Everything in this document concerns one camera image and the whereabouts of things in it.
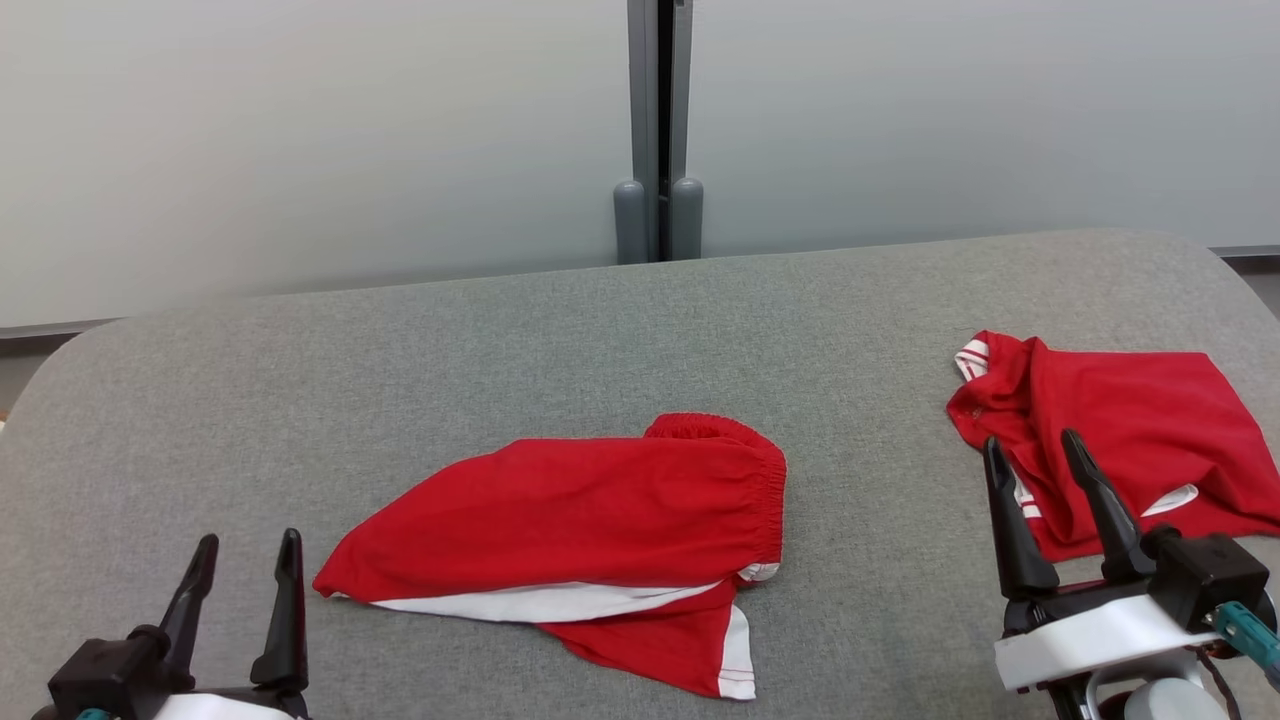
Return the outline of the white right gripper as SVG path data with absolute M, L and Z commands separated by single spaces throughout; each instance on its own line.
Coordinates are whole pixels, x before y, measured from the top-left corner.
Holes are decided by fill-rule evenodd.
M 1074 429 L 1060 442 L 1071 478 L 1085 495 L 1108 583 L 1152 577 L 1140 528 Z M 1053 593 L 1059 574 L 1041 553 L 1016 497 L 1018 478 L 993 436 L 983 445 L 989 519 L 1001 596 L 1024 601 Z M 995 643 L 1006 691 L 1050 694 L 1061 719 L 1215 719 L 1217 701 L 1201 675 L 1199 651 L 1212 633 L 1192 634 L 1147 594 L 1110 600 Z

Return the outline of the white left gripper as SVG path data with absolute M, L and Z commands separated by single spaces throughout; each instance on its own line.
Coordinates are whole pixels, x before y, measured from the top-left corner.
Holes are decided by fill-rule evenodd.
M 160 624 L 169 641 L 163 666 L 173 691 L 192 691 L 189 664 L 204 601 L 212 588 L 219 538 L 204 536 L 189 560 Z M 303 541 L 284 530 L 274 569 L 276 594 L 262 653 L 253 661 L 253 687 L 197 689 L 173 694 L 156 720 L 168 719 L 311 719 L 301 692 L 308 688 Z

